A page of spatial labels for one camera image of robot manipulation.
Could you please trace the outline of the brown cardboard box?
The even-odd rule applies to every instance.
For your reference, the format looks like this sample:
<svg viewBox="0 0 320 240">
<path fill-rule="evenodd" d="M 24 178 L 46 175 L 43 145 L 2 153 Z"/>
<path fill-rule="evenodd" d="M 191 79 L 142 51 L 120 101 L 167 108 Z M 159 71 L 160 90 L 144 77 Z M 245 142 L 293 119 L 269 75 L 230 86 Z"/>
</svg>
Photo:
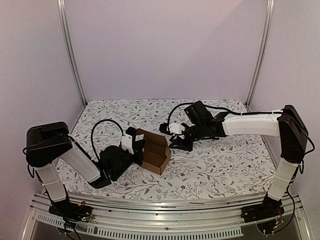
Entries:
<svg viewBox="0 0 320 240">
<path fill-rule="evenodd" d="M 167 139 L 163 135 L 140 128 L 136 130 L 136 135 L 143 135 L 143 140 L 145 140 L 141 167 L 161 176 L 172 156 Z"/>
</svg>

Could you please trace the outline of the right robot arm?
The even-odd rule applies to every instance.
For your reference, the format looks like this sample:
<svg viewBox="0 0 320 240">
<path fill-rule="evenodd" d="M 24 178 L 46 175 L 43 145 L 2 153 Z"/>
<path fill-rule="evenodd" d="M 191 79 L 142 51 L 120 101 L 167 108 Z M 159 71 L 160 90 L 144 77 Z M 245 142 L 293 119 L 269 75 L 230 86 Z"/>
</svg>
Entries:
<svg viewBox="0 0 320 240">
<path fill-rule="evenodd" d="M 309 132 L 296 108 L 286 104 L 269 111 L 236 112 L 226 107 L 209 106 L 202 101 L 183 103 L 184 113 L 191 125 L 167 120 L 165 129 L 172 136 L 171 145 L 191 151 L 198 140 L 231 136 L 262 136 L 274 157 L 278 154 L 276 172 L 267 191 L 267 198 L 259 206 L 262 218 L 269 218 L 278 210 L 278 203 L 293 182 L 299 166 L 303 165 Z"/>
</svg>

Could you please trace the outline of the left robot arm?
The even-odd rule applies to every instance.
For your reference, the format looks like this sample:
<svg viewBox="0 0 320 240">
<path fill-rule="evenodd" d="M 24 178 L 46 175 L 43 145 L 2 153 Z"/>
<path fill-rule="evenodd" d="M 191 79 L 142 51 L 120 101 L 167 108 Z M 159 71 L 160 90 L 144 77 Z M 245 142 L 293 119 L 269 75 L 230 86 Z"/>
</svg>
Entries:
<svg viewBox="0 0 320 240">
<path fill-rule="evenodd" d="M 26 146 L 22 150 L 26 161 L 39 177 L 55 209 L 63 216 L 74 213 L 74 205 L 67 200 L 68 194 L 54 162 L 58 159 L 70 165 L 91 187 L 109 186 L 132 165 L 142 165 L 146 141 L 133 127 L 121 130 L 119 145 L 110 145 L 101 151 L 97 160 L 69 134 L 65 122 L 54 122 L 31 127 L 26 133 Z"/>
</svg>

